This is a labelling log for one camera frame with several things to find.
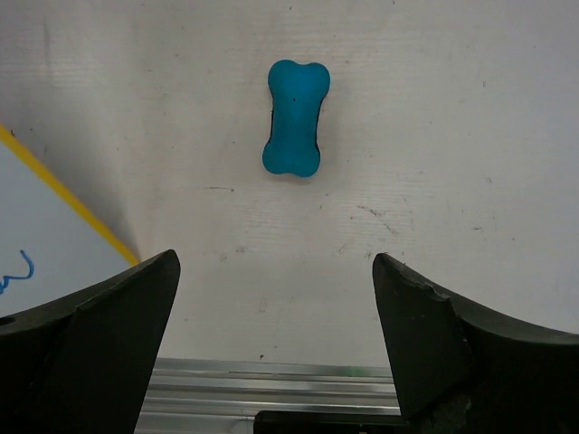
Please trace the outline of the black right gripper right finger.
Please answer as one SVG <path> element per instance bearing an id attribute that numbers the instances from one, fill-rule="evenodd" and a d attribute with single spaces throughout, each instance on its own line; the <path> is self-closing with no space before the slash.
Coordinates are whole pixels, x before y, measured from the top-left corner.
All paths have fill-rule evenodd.
<path id="1" fill-rule="evenodd" d="M 372 267 L 398 405 L 420 433 L 575 433 L 578 337 L 443 288 L 388 254 Z"/>

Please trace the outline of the blue bone-shaped eraser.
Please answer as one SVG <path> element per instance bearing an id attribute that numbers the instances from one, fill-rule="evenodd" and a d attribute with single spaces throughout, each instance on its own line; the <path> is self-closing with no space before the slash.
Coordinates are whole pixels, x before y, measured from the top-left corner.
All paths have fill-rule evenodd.
<path id="1" fill-rule="evenodd" d="M 318 119 L 330 83 L 329 71 L 321 63 L 281 60 L 271 66 L 271 131 L 262 152 L 262 163 L 268 172 L 301 178 L 317 172 Z"/>

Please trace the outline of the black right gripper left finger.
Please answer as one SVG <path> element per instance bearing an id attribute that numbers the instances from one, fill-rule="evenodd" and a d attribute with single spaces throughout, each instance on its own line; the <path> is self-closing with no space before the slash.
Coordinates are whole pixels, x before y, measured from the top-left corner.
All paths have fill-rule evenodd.
<path id="1" fill-rule="evenodd" d="M 167 250 L 1 319 L 1 431 L 131 433 L 180 278 Z"/>

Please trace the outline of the yellow framed whiteboard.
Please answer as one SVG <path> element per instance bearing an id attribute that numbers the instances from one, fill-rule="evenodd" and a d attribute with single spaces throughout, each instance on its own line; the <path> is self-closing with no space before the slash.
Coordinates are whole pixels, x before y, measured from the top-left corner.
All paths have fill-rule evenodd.
<path id="1" fill-rule="evenodd" d="M 6 128 L 0 162 L 2 316 L 138 264 L 130 249 Z"/>

